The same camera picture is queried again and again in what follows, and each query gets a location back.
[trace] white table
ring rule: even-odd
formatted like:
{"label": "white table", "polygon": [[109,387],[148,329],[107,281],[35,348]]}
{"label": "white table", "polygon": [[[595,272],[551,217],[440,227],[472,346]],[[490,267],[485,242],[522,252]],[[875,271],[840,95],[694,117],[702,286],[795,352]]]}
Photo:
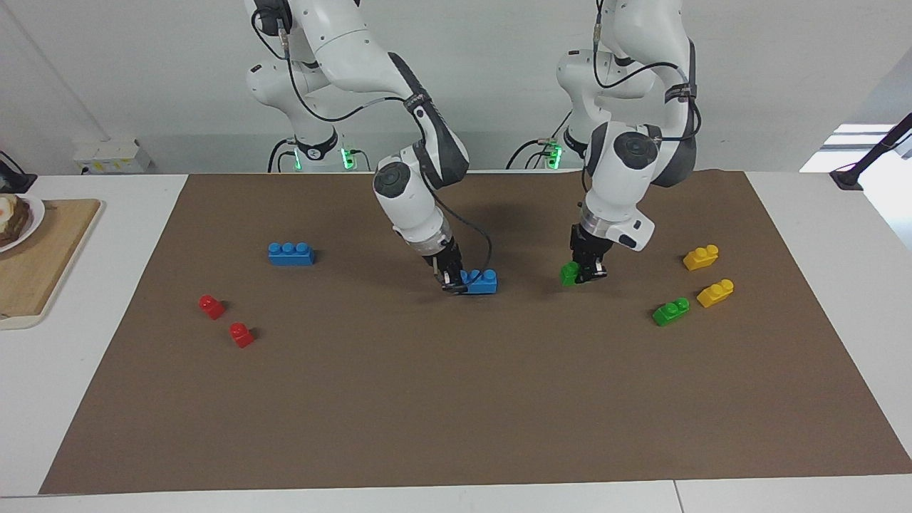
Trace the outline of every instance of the white table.
{"label": "white table", "polygon": [[[912,449],[912,254],[862,194],[826,175],[749,173],[824,311]],[[43,199],[95,197],[103,216],[47,319],[0,331],[0,513],[912,511],[912,476],[30,497],[53,462],[167,223],[185,176],[44,177]]]}

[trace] sandwich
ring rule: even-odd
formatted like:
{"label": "sandwich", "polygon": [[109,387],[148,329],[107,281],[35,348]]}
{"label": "sandwich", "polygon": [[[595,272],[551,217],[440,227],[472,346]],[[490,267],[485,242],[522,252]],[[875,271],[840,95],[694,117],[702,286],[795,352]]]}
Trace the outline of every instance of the sandwich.
{"label": "sandwich", "polygon": [[28,222],[28,203],[15,194],[0,194],[0,247],[19,240]]}

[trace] black cable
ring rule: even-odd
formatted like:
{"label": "black cable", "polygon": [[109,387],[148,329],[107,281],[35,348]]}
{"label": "black cable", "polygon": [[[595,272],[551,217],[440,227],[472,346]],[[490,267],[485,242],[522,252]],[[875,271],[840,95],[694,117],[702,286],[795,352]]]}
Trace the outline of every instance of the black cable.
{"label": "black cable", "polygon": [[370,157],[368,157],[368,155],[366,153],[364,153],[361,150],[352,150],[351,154],[364,156],[364,161],[368,163],[368,171],[374,171],[374,170],[370,169]]}
{"label": "black cable", "polygon": [[280,172],[280,173],[282,172],[282,157],[295,157],[295,158],[297,158],[296,155],[295,155],[295,152],[285,152],[285,153],[282,153],[281,155],[279,155],[279,160],[277,161],[277,164],[278,164],[277,167],[279,168],[279,172]]}
{"label": "black cable", "polygon": [[[256,17],[260,16],[260,18],[262,19],[263,17],[261,16],[261,14],[264,12],[267,12],[267,11],[276,12],[276,10],[273,9],[272,7],[260,7],[259,9],[256,9],[254,11],[254,13],[250,16],[250,27],[254,30],[254,32],[256,33],[256,36],[260,38],[260,41],[263,42],[263,45],[269,49],[269,53],[273,54],[273,56],[275,56],[275,58],[277,58],[279,60],[288,60],[288,58],[280,56],[278,54],[278,52],[276,52],[273,49],[273,47],[269,43],[266,42],[266,38],[263,37],[263,33],[260,32],[260,30],[258,28],[256,28]],[[320,67],[320,65],[317,64],[316,62],[307,62],[307,61],[302,61],[302,62],[304,63],[305,66],[307,66],[308,68],[311,68],[311,69],[316,69],[316,68]]]}
{"label": "black cable", "polygon": [[[600,1],[596,2],[596,9],[598,10],[598,12],[596,13],[596,26],[602,25],[602,8],[604,6],[605,6],[605,0],[600,0]],[[668,68],[672,68],[672,69],[679,69],[677,64],[674,64],[671,62],[654,62],[652,64],[648,64],[648,65],[634,71],[633,73],[627,75],[626,77],[623,77],[621,80],[618,80],[617,82],[615,82],[613,84],[605,85],[602,82],[602,79],[598,76],[598,41],[594,40],[592,42],[592,73],[596,77],[596,83],[602,89],[616,88],[617,86],[632,79],[633,77],[635,77],[636,75],[639,75],[640,73],[646,71],[647,69],[653,69],[653,68],[659,68],[659,67],[668,67]]]}
{"label": "black cable", "polygon": [[266,165],[267,173],[271,173],[273,171],[273,164],[275,163],[275,156],[277,153],[279,153],[279,149],[282,148],[283,146],[285,146],[286,144],[290,144],[290,142],[288,142],[288,139],[282,139],[281,141],[279,141],[275,144],[275,147],[273,147],[273,152],[269,154],[269,164]]}
{"label": "black cable", "polygon": [[[567,112],[567,115],[564,116],[564,120],[561,121],[561,124],[557,125],[557,130],[555,130],[554,133],[551,134],[551,139],[554,139],[555,137],[557,137],[557,134],[561,131],[561,129],[562,129],[562,128],[564,127],[564,125],[567,123],[567,120],[570,119],[570,116],[571,116],[572,114],[573,114],[573,111],[572,111],[572,110],[569,111],[569,112]],[[538,164],[542,163],[542,156],[543,156],[543,155],[539,156],[539,157],[538,157],[538,160],[535,161],[535,168],[536,168],[536,169],[538,168]]]}
{"label": "black cable", "polygon": [[0,151],[0,155],[3,155],[3,158],[7,159],[9,161],[9,163],[13,164],[16,167],[16,169],[19,170],[19,174],[26,174],[26,172],[23,171],[22,166],[19,165],[19,162],[16,162],[15,160],[13,160],[13,157],[10,157],[9,153]]}
{"label": "black cable", "polygon": [[[529,169],[529,164],[532,163],[532,159],[534,159],[535,157],[538,157],[538,160],[540,162],[542,160],[542,157],[545,157],[550,154],[551,154],[550,152],[533,153],[532,156],[529,157],[529,160],[525,162],[525,167],[523,169]],[[536,164],[533,169],[538,169],[538,164]]]}
{"label": "black cable", "polygon": [[[593,52],[593,56],[597,56],[597,54],[598,54],[598,51],[597,51],[597,48],[596,48],[596,51]],[[623,77],[621,80],[618,80],[617,82],[614,82],[614,83],[612,83],[612,84],[605,85],[605,84],[602,82],[602,79],[598,76],[598,66],[596,65],[596,61],[597,61],[596,57],[592,57],[592,71],[593,71],[593,73],[595,73],[595,75],[596,75],[596,82],[598,82],[598,85],[601,86],[602,89],[612,89],[612,88],[616,88],[617,86],[623,84],[624,82],[626,82],[626,81],[632,79],[632,78],[635,77],[636,75],[639,75],[640,73],[643,73],[644,71],[646,71],[646,70],[648,70],[648,69],[661,68],[661,67],[668,67],[668,68],[672,68],[672,69],[679,69],[679,67],[678,67],[677,64],[672,64],[672,63],[670,63],[670,62],[653,62],[652,64],[647,64],[646,66],[644,66],[644,67],[642,67],[642,68],[640,68],[640,69],[634,71],[633,73],[627,75],[626,77]]]}
{"label": "black cable", "polygon": [[279,59],[279,60],[285,60],[285,58],[283,58],[282,56],[280,56],[280,55],[278,54],[278,52],[276,52],[276,51],[272,48],[272,46],[270,46],[269,43],[266,42],[266,38],[263,37],[263,33],[260,32],[260,29],[256,28],[256,17],[259,16],[259,15],[261,15],[262,13],[264,13],[264,12],[266,12],[266,11],[275,11],[275,9],[272,9],[272,8],[269,8],[269,7],[261,7],[261,8],[259,8],[259,9],[256,9],[256,10],[254,11],[254,13],[253,13],[252,15],[250,15],[250,27],[254,30],[254,32],[256,33],[256,36],[260,38],[260,41],[263,41],[263,45],[266,46],[267,48],[269,48],[269,53],[273,54],[273,55],[275,56],[275,58],[277,58],[277,59]]}
{"label": "black cable", "polygon": [[488,235],[488,232],[484,231],[484,228],[481,228],[480,226],[476,225],[472,221],[469,221],[465,217],[462,217],[461,215],[453,212],[453,210],[451,208],[449,208],[447,206],[447,204],[445,204],[440,199],[440,197],[437,195],[437,193],[434,192],[434,188],[430,186],[430,183],[428,183],[428,178],[426,176],[424,176],[424,173],[419,173],[419,174],[421,175],[421,180],[424,182],[425,186],[428,187],[428,190],[430,191],[430,195],[433,196],[434,201],[437,203],[437,205],[439,205],[440,208],[442,208],[447,214],[452,215],[453,218],[455,218],[460,223],[463,223],[464,225],[468,226],[472,230],[475,230],[476,232],[481,234],[481,236],[484,237],[484,240],[487,241],[487,243],[488,243],[488,255],[484,258],[484,265],[478,269],[479,270],[478,276],[474,277],[472,279],[472,281],[469,281],[468,283],[465,284],[466,286],[473,285],[476,281],[481,279],[482,276],[484,276],[484,271],[487,270],[488,266],[491,264],[491,257],[494,254],[494,242],[491,240],[491,236]]}
{"label": "black cable", "polygon": [[401,103],[405,103],[405,100],[398,96],[387,96],[387,97],[378,98],[378,99],[369,101],[369,102],[365,103],[364,105],[358,107],[357,109],[352,110],[345,116],[342,116],[341,118],[326,118],[326,117],[321,116],[321,115],[317,114],[316,112],[314,112],[314,110],[311,109],[309,105],[307,105],[307,102],[304,101],[304,97],[301,96],[301,91],[297,90],[297,83],[295,82],[295,73],[291,69],[291,61],[287,60],[286,63],[288,64],[288,77],[291,78],[292,89],[295,90],[295,95],[297,96],[297,100],[301,102],[301,105],[303,105],[305,109],[307,109],[307,112],[310,112],[311,116],[317,118],[318,120],[325,121],[327,123],[336,123],[339,121],[347,120],[348,118],[354,116],[355,114],[358,114],[359,112],[366,109],[367,107],[370,107],[372,105],[378,104],[383,101],[395,100],[395,101],[399,101]]}
{"label": "black cable", "polygon": [[694,118],[696,118],[697,124],[694,126],[693,130],[689,134],[681,135],[680,137],[663,137],[662,141],[669,142],[680,142],[686,141],[688,139],[693,139],[697,137],[697,134],[700,133],[700,129],[703,128],[703,115],[700,113],[700,107],[697,107],[697,101],[691,98],[688,101],[690,110],[693,112]]}
{"label": "black cable", "polygon": [[505,167],[504,169],[510,169],[510,166],[512,166],[512,165],[513,165],[513,162],[516,160],[516,157],[518,157],[519,154],[523,152],[523,150],[525,150],[525,149],[528,148],[529,146],[534,146],[535,144],[541,144],[541,140],[540,140],[540,139],[532,139],[531,141],[526,141],[526,142],[524,142],[523,145],[520,146],[518,150],[516,150],[516,153],[514,153],[513,156],[510,157],[510,160],[507,161],[507,167]]}

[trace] plate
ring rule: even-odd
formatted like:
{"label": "plate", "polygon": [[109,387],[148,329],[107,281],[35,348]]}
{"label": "plate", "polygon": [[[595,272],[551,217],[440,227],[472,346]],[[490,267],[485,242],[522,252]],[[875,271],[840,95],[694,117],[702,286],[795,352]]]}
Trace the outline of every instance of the plate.
{"label": "plate", "polygon": [[22,230],[22,235],[19,236],[19,239],[15,242],[11,242],[6,246],[0,247],[0,253],[4,251],[9,251],[16,246],[19,246],[27,238],[35,233],[35,230],[41,226],[41,222],[45,220],[45,204],[40,199],[29,195],[29,194],[17,194],[19,199],[28,204],[30,212],[28,213],[28,221],[26,221],[26,227]]}

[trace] red lego brick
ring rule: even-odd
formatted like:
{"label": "red lego brick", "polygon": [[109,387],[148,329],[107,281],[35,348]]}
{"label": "red lego brick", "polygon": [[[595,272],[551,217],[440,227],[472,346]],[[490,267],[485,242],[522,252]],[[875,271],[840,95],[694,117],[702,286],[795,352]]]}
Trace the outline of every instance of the red lego brick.
{"label": "red lego brick", "polygon": [[200,298],[200,309],[206,312],[209,319],[216,320],[225,312],[225,307],[212,296],[203,296]]}
{"label": "red lego brick", "polygon": [[231,336],[237,347],[243,349],[254,343],[254,335],[247,329],[242,322],[235,322],[231,325]]}

